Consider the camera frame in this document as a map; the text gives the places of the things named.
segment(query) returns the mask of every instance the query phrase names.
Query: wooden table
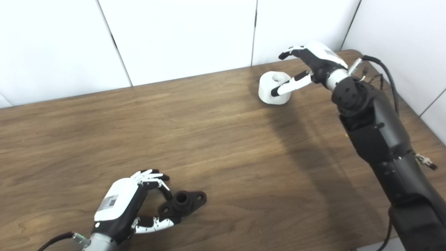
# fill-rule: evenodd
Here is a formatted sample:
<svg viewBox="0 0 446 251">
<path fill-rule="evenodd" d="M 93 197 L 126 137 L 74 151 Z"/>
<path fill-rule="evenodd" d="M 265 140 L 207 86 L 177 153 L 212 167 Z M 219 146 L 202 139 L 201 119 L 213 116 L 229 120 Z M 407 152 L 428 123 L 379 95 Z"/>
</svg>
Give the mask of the wooden table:
<svg viewBox="0 0 446 251">
<path fill-rule="evenodd" d="M 360 56 L 339 55 L 349 65 Z M 208 202 L 121 250 L 346 251 L 381 241 L 389 203 L 331 93 L 313 84 L 282 106 L 257 96 L 263 73 L 303 69 L 295 59 L 1 109 L 1 250 L 88 235 L 110 185 L 149 168 L 169 175 L 174 192 L 202 190 Z M 414 149 L 440 166 L 423 170 L 446 197 L 445 147 L 405 103 L 401 119 Z M 162 202 L 152 191 L 140 213 L 154 215 Z M 64 241 L 48 250 L 80 248 Z"/>
</svg>

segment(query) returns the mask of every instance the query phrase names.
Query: qr code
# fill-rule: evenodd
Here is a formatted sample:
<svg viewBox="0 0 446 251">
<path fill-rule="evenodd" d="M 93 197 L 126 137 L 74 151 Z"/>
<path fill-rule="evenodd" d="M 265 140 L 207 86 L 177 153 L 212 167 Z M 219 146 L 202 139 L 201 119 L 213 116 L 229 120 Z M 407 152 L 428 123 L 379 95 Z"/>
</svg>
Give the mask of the qr code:
<svg viewBox="0 0 446 251">
<path fill-rule="evenodd" d="M 101 202 L 101 205 L 98 208 L 98 212 L 105 210 L 105 209 L 113 208 L 116 200 L 118 199 L 118 196 L 119 196 L 119 194 L 105 197 L 104 200 Z"/>
</svg>

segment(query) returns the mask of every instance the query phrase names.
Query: white spool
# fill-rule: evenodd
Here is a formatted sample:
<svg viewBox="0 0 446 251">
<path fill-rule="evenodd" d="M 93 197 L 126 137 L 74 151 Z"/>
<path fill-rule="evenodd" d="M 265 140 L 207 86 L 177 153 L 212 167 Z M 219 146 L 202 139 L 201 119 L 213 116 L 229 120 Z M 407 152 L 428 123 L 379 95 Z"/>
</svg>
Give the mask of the white spool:
<svg viewBox="0 0 446 251">
<path fill-rule="evenodd" d="M 283 105 L 288 102 L 291 93 L 286 93 L 277 97 L 271 96 L 271 90 L 290 80 L 291 77 L 281 71 L 268 71 L 260 77 L 259 98 L 271 105 Z"/>
</svg>

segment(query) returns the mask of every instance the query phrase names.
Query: connector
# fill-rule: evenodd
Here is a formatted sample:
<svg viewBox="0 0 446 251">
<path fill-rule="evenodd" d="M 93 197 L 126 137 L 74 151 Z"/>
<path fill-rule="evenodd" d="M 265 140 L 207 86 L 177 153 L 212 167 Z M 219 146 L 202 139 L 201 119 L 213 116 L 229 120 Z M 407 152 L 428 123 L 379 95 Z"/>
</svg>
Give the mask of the connector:
<svg viewBox="0 0 446 251">
<path fill-rule="evenodd" d="M 358 69 L 358 67 L 361 65 L 362 63 L 362 59 L 357 59 L 352 66 L 350 67 L 350 69 L 348 69 L 348 74 L 349 75 L 353 75 L 355 73 L 355 71 Z"/>
<path fill-rule="evenodd" d="M 83 248 L 86 248 L 91 244 L 91 240 L 80 233 L 74 233 L 73 240 L 79 243 Z"/>
</svg>

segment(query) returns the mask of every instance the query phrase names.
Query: black cable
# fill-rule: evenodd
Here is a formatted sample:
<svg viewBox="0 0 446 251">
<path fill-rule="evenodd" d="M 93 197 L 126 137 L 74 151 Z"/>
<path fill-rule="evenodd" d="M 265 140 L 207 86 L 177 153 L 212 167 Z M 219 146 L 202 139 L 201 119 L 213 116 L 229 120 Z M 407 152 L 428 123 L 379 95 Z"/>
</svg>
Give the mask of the black cable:
<svg viewBox="0 0 446 251">
<path fill-rule="evenodd" d="M 381 75 L 381 73 L 376 74 L 375 76 L 373 76 L 368 82 L 367 84 L 372 84 L 372 82 L 375 80 L 375 78 L 379 77 Z"/>
<path fill-rule="evenodd" d="M 381 62 L 381 60 L 379 60 L 377 58 L 364 55 L 362 57 L 362 60 L 374 62 L 374 63 L 378 64 L 379 66 L 381 66 L 381 68 L 383 68 L 384 72 L 386 73 L 387 77 L 389 78 L 389 83 L 390 83 L 390 87 L 392 89 L 392 94 L 393 94 L 393 102 L 394 102 L 394 105 L 395 105 L 395 112 L 399 115 L 400 114 L 400 108 L 399 108 L 399 105 L 398 105 L 398 97 L 397 97 L 395 82 L 393 81 L 393 77 L 390 74 L 389 69 Z"/>
<path fill-rule="evenodd" d="M 367 84 L 372 85 L 372 82 L 375 80 L 375 78 L 380 77 L 380 90 L 383 90 L 383 85 L 384 85 L 384 78 L 383 78 L 383 74 L 376 74 L 375 76 L 373 76 L 368 82 Z"/>
<path fill-rule="evenodd" d="M 388 229 L 387 229 L 387 235 L 386 235 L 386 238 L 384 239 L 383 244 L 382 244 L 376 251 L 383 251 L 383 250 L 386 248 L 387 243 L 388 243 L 389 240 L 390 240 L 390 235 L 391 235 L 391 234 L 392 234 L 392 221 L 389 219 L 389 227 L 388 227 Z"/>
<path fill-rule="evenodd" d="M 52 238 L 51 240 L 49 240 L 47 243 L 45 243 L 37 251 L 43 251 L 44 249 L 46 249 L 47 247 L 49 247 L 50 245 L 52 245 L 52 244 L 54 244 L 54 243 L 56 243 L 58 241 L 61 241 L 61 240 L 64 240 L 64 239 L 70 239 L 71 237 L 73 237 L 73 235 L 74 234 L 72 232 L 67 232 L 67 233 L 64 233 L 64 234 L 60 234 L 60 235 Z"/>
</svg>

